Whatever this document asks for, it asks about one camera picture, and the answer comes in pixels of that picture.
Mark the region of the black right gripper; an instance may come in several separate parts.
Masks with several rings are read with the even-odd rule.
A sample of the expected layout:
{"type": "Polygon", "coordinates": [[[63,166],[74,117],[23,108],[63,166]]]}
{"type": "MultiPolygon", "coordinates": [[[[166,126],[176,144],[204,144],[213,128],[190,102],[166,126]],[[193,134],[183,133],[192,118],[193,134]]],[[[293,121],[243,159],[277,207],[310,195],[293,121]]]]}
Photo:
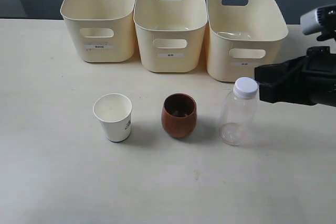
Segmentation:
{"type": "Polygon", "coordinates": [[[335,106],[335,54],[329,46],[310,47],[306,57],[256,67],[254,78],[261,101],[335,106]],[[288,82],[299,73],[299,85],[288,82]]]}

